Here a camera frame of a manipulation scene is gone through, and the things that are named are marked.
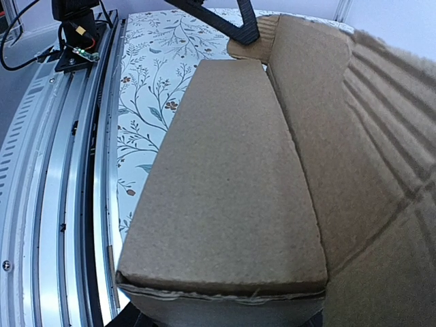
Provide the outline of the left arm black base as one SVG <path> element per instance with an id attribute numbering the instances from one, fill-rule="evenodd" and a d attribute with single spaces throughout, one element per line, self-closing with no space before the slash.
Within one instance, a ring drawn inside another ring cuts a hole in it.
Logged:
<path id="1" fill-rule="evenodd" d="M 103 1 L 53 1 L 53 18 L 58 28 L 59 54 L 56 72 L 74 72 L 97 63 L 103 57 L 103 38 L 114 28 L 117 10 L 108 11 Z"/>

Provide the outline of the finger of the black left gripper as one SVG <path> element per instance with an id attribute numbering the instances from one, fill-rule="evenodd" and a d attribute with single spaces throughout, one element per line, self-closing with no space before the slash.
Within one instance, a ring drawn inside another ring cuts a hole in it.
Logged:
<path id="1" fill-rule="evenodd" d="M 255 12 L 249 0 L 236 1 L 243 20 L 240 27 L 204 7 L 204 1 L 165 0 L 165 2 L 201 20 L 243 46 L 248 46 L 260 38 Z"/>

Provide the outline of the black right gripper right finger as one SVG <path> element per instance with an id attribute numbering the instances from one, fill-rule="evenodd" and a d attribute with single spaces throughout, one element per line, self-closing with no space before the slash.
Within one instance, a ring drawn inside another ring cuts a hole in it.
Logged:
<path id="1" fill-rule="evenodd" d="M 322 311 L 317 312 L 309 320 L 307 320 L 302 327 L 323 327 L 324 315 Z"/>

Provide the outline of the brown cardboard box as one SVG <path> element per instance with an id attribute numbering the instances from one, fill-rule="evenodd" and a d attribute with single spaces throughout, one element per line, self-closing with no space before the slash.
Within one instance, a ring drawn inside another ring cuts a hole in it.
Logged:
<path id="1" fill-rule="evenodd" d="M 117 285 L 159 326 L 434 326 L 435 62 L 258 24 L 196 69 Z"/>

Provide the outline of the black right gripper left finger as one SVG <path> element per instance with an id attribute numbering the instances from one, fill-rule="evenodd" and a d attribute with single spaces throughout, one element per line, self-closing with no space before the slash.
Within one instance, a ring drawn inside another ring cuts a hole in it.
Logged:
<path id="1" fill-rule="evenodd" d="M 106 327 L 153 327 L 153 320 L 130 302 Z"/>

